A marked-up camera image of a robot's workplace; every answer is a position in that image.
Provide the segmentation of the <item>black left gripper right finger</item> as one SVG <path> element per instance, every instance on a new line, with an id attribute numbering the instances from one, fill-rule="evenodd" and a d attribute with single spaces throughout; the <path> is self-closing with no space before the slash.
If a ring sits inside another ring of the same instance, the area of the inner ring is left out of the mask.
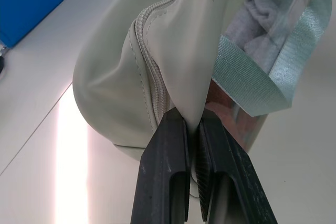
<path id="1" fill-rule="evenodd" d="M 248 154 L 210 110 L 198 128 L 197 184 L 206 223 L 277 223 Z"/>

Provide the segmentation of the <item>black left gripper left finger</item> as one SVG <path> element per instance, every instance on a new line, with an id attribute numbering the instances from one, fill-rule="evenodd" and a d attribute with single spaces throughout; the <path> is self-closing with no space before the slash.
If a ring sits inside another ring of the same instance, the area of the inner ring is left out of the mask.
<path id="1" fill-rule="evenodd" d="M 190 180 L 186 123 L 169 110 L 141 156 L 131 223 L 187 222 Z"/>

